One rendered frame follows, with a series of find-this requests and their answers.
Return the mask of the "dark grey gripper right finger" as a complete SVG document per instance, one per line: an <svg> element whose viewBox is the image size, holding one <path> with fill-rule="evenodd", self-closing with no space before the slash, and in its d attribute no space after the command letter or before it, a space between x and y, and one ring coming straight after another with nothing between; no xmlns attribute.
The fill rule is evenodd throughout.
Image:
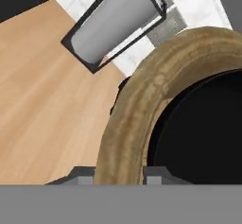
<svg viewBox="0 0 242 224"><path fill-rule="evenodd" d="M143 176L143 185L188 184L188 181L173 176L164 166L145 166Z"/></svg>

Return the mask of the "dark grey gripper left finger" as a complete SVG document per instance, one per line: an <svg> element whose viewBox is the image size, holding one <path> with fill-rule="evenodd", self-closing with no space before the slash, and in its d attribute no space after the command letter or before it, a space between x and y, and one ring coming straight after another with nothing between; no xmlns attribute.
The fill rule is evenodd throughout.
<svg viewBox="0 0 242 224"><path fill-rule="evenodd" d="M86 185L93 184L94 166L75 166L67 176L48 183L48 185Z"/></svg>

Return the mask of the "brown bowl with black inside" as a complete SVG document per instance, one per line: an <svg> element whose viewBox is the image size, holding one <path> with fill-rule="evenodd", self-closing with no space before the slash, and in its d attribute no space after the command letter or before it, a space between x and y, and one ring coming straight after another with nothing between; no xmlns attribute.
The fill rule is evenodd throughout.
<svg viewBox="0 0 242 224"><path fill-rule="evenodd" d="M98 152L94 184L139 185L161 105L189 85L242 68L242 33L214 26L186 29L154 49L114 104Z"/></svg>

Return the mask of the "grey paper towel roll holder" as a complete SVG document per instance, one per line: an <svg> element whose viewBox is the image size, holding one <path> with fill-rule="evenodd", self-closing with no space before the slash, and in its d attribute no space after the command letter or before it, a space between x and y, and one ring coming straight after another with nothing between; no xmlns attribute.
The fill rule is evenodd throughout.
<svg viewBox="0 0 242 224"><path fill-rule="evenodd" d="M118 45L155 15L166 19L165 0L95 0L60 43L91 73L109 64Z"/></svg>

